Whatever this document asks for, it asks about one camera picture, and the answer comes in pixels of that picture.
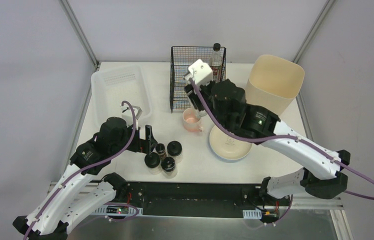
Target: gray wall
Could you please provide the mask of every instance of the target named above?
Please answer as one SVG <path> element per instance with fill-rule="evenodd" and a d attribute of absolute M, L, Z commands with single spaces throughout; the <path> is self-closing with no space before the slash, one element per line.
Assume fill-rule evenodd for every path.
<path fill-rule="evenodd" d="M 170 61 L 171 46 L 227 47 L 227 60 L 293 60 L 326 0 L 70 0 L 97 59 Z"/>
<path fill-rule="evenodd" d="M 338 1 L 300 65 L 315 141 L 349 150 L 351 166 L 374 179 L 374 1 Z M 374 186 L 348 175 L 349 190 L 374 195 Z M 341 198 L 355 239 L 374 239 L 374 201 Z"/>
<path fill-rule="evenodd" d="M 0 239 L 58 179 L 92 72 L 57 0 L 0 1 Z"/>

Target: beige plate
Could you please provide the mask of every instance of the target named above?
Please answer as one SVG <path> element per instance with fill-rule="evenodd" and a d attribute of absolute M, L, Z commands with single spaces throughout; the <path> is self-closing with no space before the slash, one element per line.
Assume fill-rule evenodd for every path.
<path fill-rule="evenodd" d="M 209 134 L 209 143 L 212 150 L 225 160 L 239 160 L 251 151 L 250 142 L 239 141 L 223 133 L 217 126 L 213 126 Z"/>

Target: white table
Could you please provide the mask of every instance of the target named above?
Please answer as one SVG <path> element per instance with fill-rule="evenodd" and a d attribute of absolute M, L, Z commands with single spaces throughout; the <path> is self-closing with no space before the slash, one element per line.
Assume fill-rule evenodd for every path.
<path fill-rule="evenodd" d="M 100 70 L 139 64 L 151 93 L 153 116 L 146 124 L 152 126 L 159 143 L 176 140 L 182 144 L 183 160 L 177 165 L 178 174 L 171 179 L 163 174 L 152 175 L 144 163 L 145 155 L 125 151 L 104 167 L 94 179 L 116 172 L 127 181 L 185 183 L 260 183 L 263 178 L 278 177 L 297 171 L 301 166 L 290 158 L 263 146 L 252 146 L 248 156 L 237 162 L 222 161 L 209 145 L 209 133 L 214 126 L 206 116 L 204 132 L 191 133 L 183 128 L 182 113 L 170 110 L 170 63 L 168 62 L 102 62 Z M 226 77 L 239 87 L 245 87 L 253 64 L 227 63 Z M 89 140 L 99 128 L 94 123 L 94 106 L 88 105 L 77 146 Z M 294 100 L 280 116 L 290 127 L 305 135 L 297 102 Z"/>

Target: black bottle cap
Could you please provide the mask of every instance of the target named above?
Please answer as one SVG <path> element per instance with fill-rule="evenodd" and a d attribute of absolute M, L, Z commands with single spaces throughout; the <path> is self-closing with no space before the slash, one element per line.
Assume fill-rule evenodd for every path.
<path fill-rule="evenodd" d="M 178 141 L 172 141 L 168 143 L 166 149 L 168 151 L 168 154 L 173 157 L 179 156 L 183 151 L 183 147 L 181 146 L 181 143 L 179 143 Z"/>
<path fill-rule="evenodd" d="M 148 168 L 154 169 L 161 164 L 161 159 L 156 152 L 152 152 L 144 157 L 144 163 Z"/>
<path fill-rule="evenodd" d="M 165 172 L 172 172 L 172 171 L 175 170 L 175 160 L 172 157 L 167 156 L 162 161 L 162 163 L 160 164 L 160 166 L 162 167 L 162 169 Z"/>
<path fill-rule="evenodd" d="M 219 43 L 215 43 L 215 44 L 213 45 L 213 50 L 214 50 L 215 52 L 218 52 L 220 49 L 221 49 L 221 44 L 219 44 Z"/>
<path fill-rule="evenodd" d="M 156 152 L 158 154 L 163 154 L 165 152 L 165 145 L 163 143 L 159 143 L 156 147 Z"/>

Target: wire rack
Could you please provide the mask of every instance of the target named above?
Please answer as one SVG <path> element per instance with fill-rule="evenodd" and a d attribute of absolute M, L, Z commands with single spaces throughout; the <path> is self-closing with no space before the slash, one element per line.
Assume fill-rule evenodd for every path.
<path fill-rule="evenodd" d="M 226 52 L 227 49 L 223 46 L 219 50 L 219 54 L 222 57 L 219 79 L 218 71 L 215 71 L 218 66 L 210 66 L 214 69 L 213 80 L 215 82 L 224 81 L 226 79 Z M 184 91 L 184 87 L 186 86 L 184 75 L 189 71 L 189 66 L 198 59 L 202 59 L 203 62 L 208 63 L 213 53 L 214 49 L 211 46 L 171 47 L 171 76 L 169 87 L 169 105 L 171 107 L 171 113 L 173 111 L 184 111 L 190 108 L 190 102 Z"/>

